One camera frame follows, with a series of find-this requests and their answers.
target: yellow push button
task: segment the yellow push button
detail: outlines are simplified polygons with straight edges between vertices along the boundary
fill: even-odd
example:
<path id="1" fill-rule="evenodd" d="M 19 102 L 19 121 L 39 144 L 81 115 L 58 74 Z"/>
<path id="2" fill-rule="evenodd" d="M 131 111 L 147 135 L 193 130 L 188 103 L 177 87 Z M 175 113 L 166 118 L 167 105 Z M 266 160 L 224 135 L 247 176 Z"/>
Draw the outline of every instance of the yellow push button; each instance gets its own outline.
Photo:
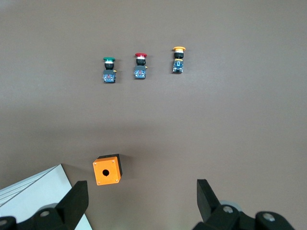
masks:
<path id="1" fill-rule="evenodd" d="M 174 50 L 174 51 L 185 51 L 186 48 L 183 47 L 183 46 L 175 46 L 175 47 L 173 48 L 173 50 Z"/>
<path id="2" fill-rule="evenodd" d="M 119 154 L 100 156 L 93 167 L 97 185 L 119 183 L 122 176 Z"/>

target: hole in enclosure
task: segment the hole in enclosure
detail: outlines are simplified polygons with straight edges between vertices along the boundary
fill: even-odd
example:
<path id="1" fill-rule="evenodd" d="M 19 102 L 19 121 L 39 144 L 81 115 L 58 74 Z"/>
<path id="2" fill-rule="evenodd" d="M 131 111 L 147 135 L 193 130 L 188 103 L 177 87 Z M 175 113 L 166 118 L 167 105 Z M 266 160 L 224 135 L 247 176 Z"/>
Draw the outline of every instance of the hole in enclosure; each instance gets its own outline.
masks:
<path id="1" fill-rule="evenodd" d="M 6 225 L 8 221 L 6 219 L 0 220 L 0 226 Z"/>
<path id="2" fill-rule="evenodd" d="M 45 217 L 45 216 L 48 216 L 50 214 L 49 211 L 43 211 L 39 216 L 40 217 Z"/>
<path id="3" fill-rule="evenodd" d="M 105 170 L 102 171 L 102 174 L 104 176 L 109 176 L 110 172 L 109 172 L 109 170 L 105 169 Z"/>

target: screw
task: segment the screw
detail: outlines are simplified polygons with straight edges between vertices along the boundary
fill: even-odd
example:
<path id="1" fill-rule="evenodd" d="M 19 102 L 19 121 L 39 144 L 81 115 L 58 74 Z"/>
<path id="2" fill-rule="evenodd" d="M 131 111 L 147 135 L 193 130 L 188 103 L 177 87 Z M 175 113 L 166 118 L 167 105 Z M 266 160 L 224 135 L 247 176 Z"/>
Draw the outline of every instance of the screw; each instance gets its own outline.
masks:
<path id="1" fill-rule="evenodd" d="M 46 217 L 50 214 L 49 211 L 43 211 L 41 214 L 39 214 L 40 217 Z"/>
<path id="2" fill-rule="evenodd" d="M 233 213 L 234 212 L 230 206 L 225 206 L 223 208 L 223 210 L 224 210 L 224 212 L 227 212 L 227 213 Z"/>
<path id="3" fill-rule="evenodd" d="M 275 218 L 272 214 L 270 213 L 263 213 L 262 215 L 267 221 L 273 222 L 275 221 Z"/>
<path id="4" fill-rule="evenodd" d="M 8 221 L 6 219 L 0 220 L 0 226 L 6 225 Z"/>

